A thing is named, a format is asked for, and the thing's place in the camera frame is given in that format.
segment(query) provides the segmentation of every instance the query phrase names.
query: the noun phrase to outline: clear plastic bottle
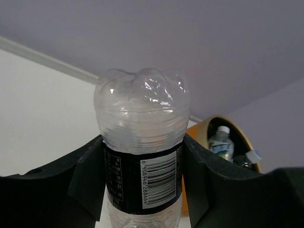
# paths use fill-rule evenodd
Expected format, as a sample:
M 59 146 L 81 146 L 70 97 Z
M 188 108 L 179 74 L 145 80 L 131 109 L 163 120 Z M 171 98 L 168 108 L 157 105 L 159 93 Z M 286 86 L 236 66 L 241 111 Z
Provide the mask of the clear plastic bottle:
M 98 79 L 94 105 L 107 147 L 142 155 L 168 150 L 182 141 L 189 121 L 190 94 L 185 77 L 175 70 L 144 68 L 128 73 L 111 69 Z M 135 215 L 108 201 L 113 228 L 176 228 L 181 204 L 180 195 L 163 211 Z
M 211 152 L 231 162 L 234 143 L 229 139 L 229 133 L 230 129 L 228 127 L 218 127 L 216 134 L 208 139 L 208 144 Z

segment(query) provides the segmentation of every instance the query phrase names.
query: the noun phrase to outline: wooden basket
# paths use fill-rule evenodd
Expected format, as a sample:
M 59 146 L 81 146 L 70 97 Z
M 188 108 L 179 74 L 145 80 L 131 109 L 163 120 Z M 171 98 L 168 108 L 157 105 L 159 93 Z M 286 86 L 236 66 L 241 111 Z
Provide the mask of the wooden basket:
M 231 120 L 221 115 L 214 115 L 209 119 L 198 123 L 191 128 L 187 129 L 187 134 L 189 134 L 192 138 L 194 138 L 199 144 L 203 147 L 208 148 L 208 138 L 215 135 L 216 130 L 219 126 L 227 126 L 230 128 L 230 139 L 235 144 L 235 153 L 234 155 L 245 154 L 246 152 L 253 149 L 249 139 L 245 136 L 243 131 Z M 255 164 L 254 169 L 256 172 L 261 172 L 260 164 Z M 182 181 L 182 207 L 181 213 L 182 216 L 186 216 L 188 214 L 188 205 L 185 193 L 184 180 Z

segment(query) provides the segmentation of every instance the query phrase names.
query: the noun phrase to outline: barcode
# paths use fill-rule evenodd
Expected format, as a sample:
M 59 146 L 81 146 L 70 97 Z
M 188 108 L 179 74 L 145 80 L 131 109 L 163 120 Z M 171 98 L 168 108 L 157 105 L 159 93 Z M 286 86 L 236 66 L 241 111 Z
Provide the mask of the barcode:
M 176 151 L 141 160 L 142 208 L 155 208 L 176 197 Z

